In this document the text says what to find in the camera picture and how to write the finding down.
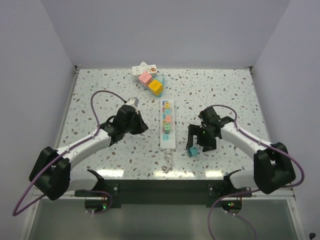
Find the teal blue charger plug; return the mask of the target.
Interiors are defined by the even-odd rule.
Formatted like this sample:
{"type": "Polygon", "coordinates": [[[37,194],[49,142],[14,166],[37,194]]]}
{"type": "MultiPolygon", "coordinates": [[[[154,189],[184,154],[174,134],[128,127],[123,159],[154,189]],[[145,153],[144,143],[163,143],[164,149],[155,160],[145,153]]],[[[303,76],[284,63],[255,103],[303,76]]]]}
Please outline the teal blue charger plug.
{"type": "Polygon", "coordinates": [[[187,155],[192,158],[192,157],[195,157],[197,156],[199,153],[198,153],[198,150],[196,147],[190,147],[187,149],[187,155]]]}

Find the white power strip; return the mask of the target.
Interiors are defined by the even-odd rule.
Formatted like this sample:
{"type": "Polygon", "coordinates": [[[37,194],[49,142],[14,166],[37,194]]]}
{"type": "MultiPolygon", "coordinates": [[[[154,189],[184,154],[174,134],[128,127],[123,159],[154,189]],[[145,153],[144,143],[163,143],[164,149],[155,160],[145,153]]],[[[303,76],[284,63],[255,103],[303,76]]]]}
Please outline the white power strip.
{"type": "Polygon", "coordinates": [[[173,99],[160,100],[160,149],[176,149],[175,103],[173,99]]]}

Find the green charger plug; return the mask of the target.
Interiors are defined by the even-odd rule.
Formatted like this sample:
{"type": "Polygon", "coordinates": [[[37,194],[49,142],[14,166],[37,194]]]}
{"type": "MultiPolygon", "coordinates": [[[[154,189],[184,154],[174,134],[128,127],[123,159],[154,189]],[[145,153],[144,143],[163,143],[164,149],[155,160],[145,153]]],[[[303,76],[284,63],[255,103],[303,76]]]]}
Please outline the green charger plug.
{"type": "Polygon", "coordinates": [[[163,132],[165,134],[169,134],[171,132],[171,124],[170,123],[164,123],[163,132]]]}

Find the salmon pink charger plug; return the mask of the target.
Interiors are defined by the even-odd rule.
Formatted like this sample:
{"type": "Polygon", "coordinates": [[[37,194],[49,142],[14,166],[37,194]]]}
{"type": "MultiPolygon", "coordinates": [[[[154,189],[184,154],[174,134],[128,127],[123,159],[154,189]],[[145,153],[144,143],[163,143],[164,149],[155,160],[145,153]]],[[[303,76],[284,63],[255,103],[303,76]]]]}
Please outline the salmon pink charger plug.
{"type": "Polygon", "coordinates": [[[164,117],[164,121],[165,123],[171,123],[172,121],[172,117],[169,115],[169,114],[166,114],[165,117],[164,117]]]}

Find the light cyan charger plug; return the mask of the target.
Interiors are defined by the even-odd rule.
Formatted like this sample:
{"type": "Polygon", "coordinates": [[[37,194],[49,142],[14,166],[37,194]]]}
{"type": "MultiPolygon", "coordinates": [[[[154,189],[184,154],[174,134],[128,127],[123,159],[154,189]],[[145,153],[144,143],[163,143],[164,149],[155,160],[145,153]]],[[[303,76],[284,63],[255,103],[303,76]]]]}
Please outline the light cyan charger plug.
{"type": "Polygon", "coordinates": [[[165,115],[170,115],[171,114],[170,108],[164,108],[164,114],[165,115]]]}

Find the yellow charger plug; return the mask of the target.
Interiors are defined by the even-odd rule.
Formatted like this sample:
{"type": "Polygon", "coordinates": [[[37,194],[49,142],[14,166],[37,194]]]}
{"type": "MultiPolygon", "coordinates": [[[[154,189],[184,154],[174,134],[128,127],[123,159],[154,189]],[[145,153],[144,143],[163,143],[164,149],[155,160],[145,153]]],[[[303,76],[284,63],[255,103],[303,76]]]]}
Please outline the yellow charger plug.
{"type": "Polygon", "coordinates": [[[163,102],[163,106],[165,109],[169,109],[171,105],[168,101],[165,101],[165,102],[163,102]]]}

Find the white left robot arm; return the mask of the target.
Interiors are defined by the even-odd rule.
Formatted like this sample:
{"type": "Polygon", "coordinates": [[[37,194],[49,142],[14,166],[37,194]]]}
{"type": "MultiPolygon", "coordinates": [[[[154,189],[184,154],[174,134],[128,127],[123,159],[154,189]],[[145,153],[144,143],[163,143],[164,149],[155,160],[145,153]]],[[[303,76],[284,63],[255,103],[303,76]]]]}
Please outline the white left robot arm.
{"type": "Polygon", "coordinates": [[[121,141],[125,134],[138,135],[148,130],[138,105],[127,102],[115,116],[99,125],[96,131],[72,145],[44,148],[29,175],[29,181],[50,200],[57,200],[70,187],[71,170],[94,153],[121,141]]]}

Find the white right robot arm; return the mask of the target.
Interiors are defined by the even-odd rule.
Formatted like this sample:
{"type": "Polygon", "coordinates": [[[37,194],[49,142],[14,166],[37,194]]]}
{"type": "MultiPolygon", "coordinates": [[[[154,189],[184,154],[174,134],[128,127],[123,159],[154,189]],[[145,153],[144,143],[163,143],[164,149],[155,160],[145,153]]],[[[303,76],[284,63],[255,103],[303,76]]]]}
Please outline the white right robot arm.
{"type": "Polygon", "coordinates": [[[286,146],[258,139],[241,128],[236,118],[220,117],[214,107],[202,110],[200,125],[188,126],[186,150],[190,157],[197,154],[194,144],[203,152],[217,149],[217,139],[239,148],[253,161],[252,170],[235,170],[226,174],[218,192],[221,196],[235,196],[240,190],[257,188],[270,194],[284,188],[296,179],[296,173],[286,146]]]}

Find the yellow cube socket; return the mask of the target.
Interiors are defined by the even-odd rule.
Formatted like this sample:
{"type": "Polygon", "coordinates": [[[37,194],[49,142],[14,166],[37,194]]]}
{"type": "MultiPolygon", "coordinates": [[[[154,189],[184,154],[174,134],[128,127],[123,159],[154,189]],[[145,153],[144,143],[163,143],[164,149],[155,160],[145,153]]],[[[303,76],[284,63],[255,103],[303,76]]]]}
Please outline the yellow cube socket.
{"type": "Polygon", "coordinates": [[[163,90],[164,90],[164,87],[163,87],[163,84],[158,81],[157,79],[153,79],[150,84],[148,85],[148,89],[157,97],[159,97],[163,90]]]}

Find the pink cube socket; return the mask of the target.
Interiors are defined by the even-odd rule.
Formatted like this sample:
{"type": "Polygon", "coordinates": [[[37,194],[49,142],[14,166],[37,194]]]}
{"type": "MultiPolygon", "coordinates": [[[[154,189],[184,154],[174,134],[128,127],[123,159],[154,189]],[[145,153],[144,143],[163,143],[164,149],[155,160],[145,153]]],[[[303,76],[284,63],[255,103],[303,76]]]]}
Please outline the pink cube socket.
{"type": "Polygon", "coordinates": [[[148,87],[150,83],[153,81],[153,77],[147,71],[144,71],[139,77],[139,82],[144,86],[148,87]]]}

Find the white socket adapter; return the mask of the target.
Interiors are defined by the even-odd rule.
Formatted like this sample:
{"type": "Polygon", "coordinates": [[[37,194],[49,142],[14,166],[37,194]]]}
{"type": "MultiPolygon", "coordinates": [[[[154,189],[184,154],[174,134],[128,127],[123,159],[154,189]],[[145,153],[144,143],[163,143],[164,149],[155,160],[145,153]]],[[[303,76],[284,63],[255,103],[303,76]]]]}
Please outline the white socket adapter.
{"type": "Polygon", "coordinates": [[[133,76],[140,76],[143,72],[147,71],[148,64],[141,62],[140,65],[133,66],[131,68],[133,76]]]}

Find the light blue triangular item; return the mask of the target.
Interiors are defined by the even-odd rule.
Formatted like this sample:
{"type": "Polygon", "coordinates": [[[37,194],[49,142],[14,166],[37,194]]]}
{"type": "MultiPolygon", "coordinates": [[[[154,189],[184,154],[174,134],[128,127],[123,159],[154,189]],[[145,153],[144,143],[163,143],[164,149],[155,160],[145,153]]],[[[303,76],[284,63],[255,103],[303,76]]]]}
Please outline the light blue triangular item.
{"type": "Polygon", "coordinates": [[[164,88],[165,88],[165,77],[164,75],[160,75],[160,76],[156,76],[154,79],[157,79],[158,81],[160,81],[163,85],[163,91],[164,91],[164,88]]]}

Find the white cartoon sticker adapter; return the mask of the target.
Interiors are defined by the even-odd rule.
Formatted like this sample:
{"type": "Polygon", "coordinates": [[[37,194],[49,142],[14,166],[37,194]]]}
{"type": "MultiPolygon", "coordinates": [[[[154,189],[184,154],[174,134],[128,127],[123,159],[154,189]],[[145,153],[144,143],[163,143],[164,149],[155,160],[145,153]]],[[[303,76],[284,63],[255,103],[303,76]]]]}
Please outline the white cartoon sticker adapter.
{"type": "Polygon", "coordinates": [[[157,66],[155,64],[147,65],[146,71],[153,77],[158,74],[157,66]]]}

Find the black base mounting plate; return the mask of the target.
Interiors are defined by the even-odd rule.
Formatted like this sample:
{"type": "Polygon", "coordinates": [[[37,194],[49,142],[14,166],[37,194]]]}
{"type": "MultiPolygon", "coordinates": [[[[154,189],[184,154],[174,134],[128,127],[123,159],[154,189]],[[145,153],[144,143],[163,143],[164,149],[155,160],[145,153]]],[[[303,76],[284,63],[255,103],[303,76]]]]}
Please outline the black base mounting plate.
{"type": "Polygon", "coordinates": [[[85,197],[86,208],[101,209],[122,205],[202,205],[210,207],[217,199],[249,188],[234,188],[225,180],[99,180],[92,192],[75,191],[85,197]]]}

